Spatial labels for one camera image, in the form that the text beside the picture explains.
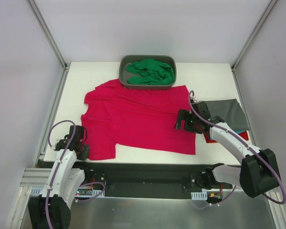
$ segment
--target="metal frame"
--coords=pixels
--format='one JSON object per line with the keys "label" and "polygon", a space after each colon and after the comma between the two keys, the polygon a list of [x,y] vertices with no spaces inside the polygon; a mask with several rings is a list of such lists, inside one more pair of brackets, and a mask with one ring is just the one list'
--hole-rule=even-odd
{"label": "metal frame", "polygon": [[[43,160],[43,158],[44,158],[44,152],[46,149],[47,134],[48,134],[50,127],[53,125],[53,121],[54,121],[55,116],[56,116],[59,101],[61,99],[61,95],[62,95],[63,88],[64,88],[64,85],[65,85],[65,82],[67,79],[67,75],[68,75],[70,65],[65,62],[65,60],[64,60],[64,58],[63,58],[63,56],[62,56],[62,54],[61,54],[61,52],[57,46],[57,43],[55,42],[55,40],[54,40],[54,38],[53,38],[49,28],[48,28],[43,16],[42,16],[37,4],[35,2],[35,0],[26,0],[26,1],[27,1],[29,7],[31,8],[31,10],[34,14],[36,21],[40,25],[41,30],[43,31],[43,33],[44,33],[49,45],[51,46],[55,56],[57,57],[58,61],[60,62],[61,66],[63,67],[63,70],[64,70],[63,74],[61,76],[59,85],[57,86],[55,97],[54,97],[53,102],[51,104],[51,111],[50,111],[50,114],[47,118],[47,123],[46,123],[46,127],[43,131],[41,143],[38,147],[38,152],[37,152],[36,160],[35,160],[35,165],[37,165],[38,161]],[[232,73],[233,73],[233,77],[235,80],[236,88],[237,88],[237,91],[240,95],[240,102],[242,104],[242,107],[244,108],[244,113],[246,115],[247,121],[248,121],[248,116],[247,116],[247,112],[246,112],[246,105],[245,105],[245,102],[243,100],[242,92],[241,92],[239,83],[237,81],[237,77],[235,75],[235,70],[239,66],[243,56],[245,55],[245,53],[248,50],[248,48],[250,47],[251,43],[253,42],[253,40],[257,36],[258,32],[261,30],[262,26],[264,25],[265,21],[269,17],[270,13],[274,9],[274,7],[276,6],[278,1],[279,0],[270,0],[269,4],[267,5],[267,7],[264,10],[263,14],[261,15],[260,19],[258,20],[256,26],[254,27],[249,38],[245,42],[242,50],[240,51],[235,63],[232,65],[232,68],[231,68]],[[251,137],[251,141],[253,143],[255,143],[254,137],[253,137],[251,132],[250,132],[250,137]],[[44,184],[46,183],[46,181],[48,179],[50,171],[51,171],[51,169],[49,169],[49,168],[27,168],[25,170],[24,176],[23,176],[21,184],[20,184],[19,191],[17,193],[16,200],[14,202],[14,206],[13,206],[10,218],[8,220],[8,228],[19,229],[21,227],[22,218],[23,218],[23,215],[24,215],[25,210],[26,210],[26,206],[27,206],[28,201],[29,201],[29,197],[30,197],[32,187],[44,186]],[[280,200],[280,195],[278,192],[268,193],[268,195],[270,195],[274,199]],[[269,201],[269,206],[271,208],[276,227],[280,228],[280,229],[286,229],[286,214],[285,214],[283,206],[274,204],[270,201]]]}

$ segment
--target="gray floor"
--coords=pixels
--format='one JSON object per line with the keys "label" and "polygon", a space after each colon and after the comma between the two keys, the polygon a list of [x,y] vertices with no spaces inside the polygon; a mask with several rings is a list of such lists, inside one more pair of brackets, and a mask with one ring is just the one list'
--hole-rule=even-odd
{"label": "gray floor", "polygon": [[[97,198],[73,203],[70,229],[273,229],[268,202],[235,192],[219,207],[171,199]],[[31,228],[26,213],[23,229]]]}

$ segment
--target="crumpled green fabric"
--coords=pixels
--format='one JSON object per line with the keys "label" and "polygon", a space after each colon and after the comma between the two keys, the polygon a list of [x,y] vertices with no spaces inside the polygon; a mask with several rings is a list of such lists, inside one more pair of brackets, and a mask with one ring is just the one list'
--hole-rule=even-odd
{"label": "crumpled green fabric", "polygon": [[129,84],[168,85],[175,80],[171,66],[154,59],[133,62],[126,67],[126,71],[139,75],[129,78]]}

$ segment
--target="green cloth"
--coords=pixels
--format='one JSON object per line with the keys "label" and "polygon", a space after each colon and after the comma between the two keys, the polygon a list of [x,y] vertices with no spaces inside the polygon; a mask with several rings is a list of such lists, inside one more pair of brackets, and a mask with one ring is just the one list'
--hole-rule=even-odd
{"label": "green cloth", "polygon": [[170,65],[154,59],[133,62],[126,67],[126,71],[139,75],[128,79],[129,84],[168,85],[175,80]]}

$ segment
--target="red fabric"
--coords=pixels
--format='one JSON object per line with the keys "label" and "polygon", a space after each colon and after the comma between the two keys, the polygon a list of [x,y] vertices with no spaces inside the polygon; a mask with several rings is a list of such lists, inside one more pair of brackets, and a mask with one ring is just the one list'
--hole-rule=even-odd
{"label": "red fabric", "polygon": [[[239,133],[238,135],[240,135],[244,140],[249,141],[249,136],[248,136],[247,131],[241,132],[241,133]],[[205,141],[206,141],[207,143],[217,142],[217,141],[215,141],[215,140],[211,140],[211,139],[208,137],[208,135],[206,135],[206,134],[204,134],[204,138],[205,138]]]}
{"label": "red fabric", "polygon": [[175,130],[179,109],[189,110],[186,86],[169,90],[125,89],[108,81],[86,94],[82,125],[88,130],[89,159],[115,158],[115,144],[195,154],[195,133]]}

